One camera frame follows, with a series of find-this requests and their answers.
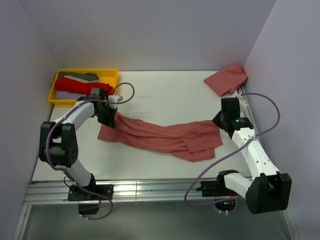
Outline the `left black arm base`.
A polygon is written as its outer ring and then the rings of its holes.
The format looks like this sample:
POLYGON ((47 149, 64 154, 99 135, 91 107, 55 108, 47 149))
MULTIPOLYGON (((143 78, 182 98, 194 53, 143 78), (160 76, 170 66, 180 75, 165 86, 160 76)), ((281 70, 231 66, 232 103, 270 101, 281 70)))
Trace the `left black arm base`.
POLYGON ((112 200, 114 193, 113 184, 98 184, 89 189, 91 193, 80 189, 76 185, 69 187, 67 201, 78 202, 78 213, 81 215, 95 215, 98 213, 101 201, 105 200, 102 196, 112 200))

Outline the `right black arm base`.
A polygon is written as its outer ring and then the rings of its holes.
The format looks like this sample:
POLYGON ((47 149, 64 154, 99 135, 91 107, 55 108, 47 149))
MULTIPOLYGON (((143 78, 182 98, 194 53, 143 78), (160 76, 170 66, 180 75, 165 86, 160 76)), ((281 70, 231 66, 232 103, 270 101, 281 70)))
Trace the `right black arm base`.
MULTIPOLYGON (((197 192, 201 192, 204 198, 214 197, 235 197, 238 194, 227 188, 220 188, 217 180, 206 180, 200 182, 200 187, 196 189, 197 192)), ((235 199, 218 202, 215 204, 216 209, 219 212, 233 212, 237 210, 237 203, 235 199)))

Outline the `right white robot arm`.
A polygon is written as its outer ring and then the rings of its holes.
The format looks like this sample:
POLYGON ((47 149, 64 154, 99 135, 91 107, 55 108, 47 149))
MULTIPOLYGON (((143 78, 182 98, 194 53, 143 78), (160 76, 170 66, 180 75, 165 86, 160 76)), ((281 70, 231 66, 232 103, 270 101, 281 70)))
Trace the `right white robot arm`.
POLYGON ((272 163, 257 139, 251 121, 241 116, 246 107, 241 96, 222 98, 221 110, 212 121, 236 144, 248 165, 251 179, 237 170, 223 170, 218 173, 216 189, 222 195, 235 192, 243 197, 252 214, 286 210, 292 179, 272 163))

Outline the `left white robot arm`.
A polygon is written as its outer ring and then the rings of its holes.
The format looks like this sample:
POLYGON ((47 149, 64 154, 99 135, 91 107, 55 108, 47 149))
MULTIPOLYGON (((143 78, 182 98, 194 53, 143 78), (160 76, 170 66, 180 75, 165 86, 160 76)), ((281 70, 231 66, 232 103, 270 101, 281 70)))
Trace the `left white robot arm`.
POLYGON ((76 100, 75 105, 62 117, 45 121, 40 126, 38 156, 56 171, 62 171, 86 200, 96 197, 98 188, 92 173, 79 160, 76 132, 89 118, 97 117, 102 125, 114 127, 117 106, 123 100, 120 95, 108 95, 98 87, 90 94, 76 100))

